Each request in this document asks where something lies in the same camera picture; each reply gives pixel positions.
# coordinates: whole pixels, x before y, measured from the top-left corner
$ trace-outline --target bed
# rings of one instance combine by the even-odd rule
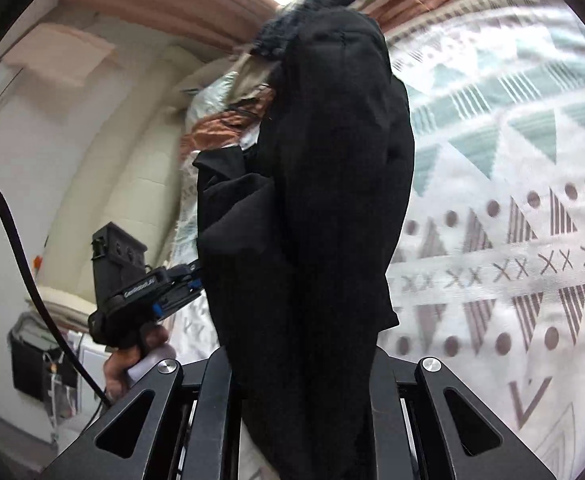
[[[572,480],[585,468],[585,26],[563,0],[445,0],[384,32],[416,156],[387,270],[401,325],[379,345],[444,360]],[[196,256],[190,162],[173,264]],[[185,362],[216,348],[204,296],[171,344]],[[274,474],[250,446],[242,456],[242,478]]]

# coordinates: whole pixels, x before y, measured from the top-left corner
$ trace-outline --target white wall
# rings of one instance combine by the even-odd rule
[[[112,41],[118,58],[116,64],[102,63],[82,89],[56,88],[22,72],[15,94],[0,111],[0,189],[31,261],[42,253],[63,194],[101,124],[165,46],[189,43],[83,10],[58,7],[52,17]],[[0,416],[49,440],[51,426],[42,405],[12,385],[6,335],[26,308],[25,294],[0,224]]]
[[[0,41],[0,58],[42,17],[53,10],[59,0],[34,0]]]

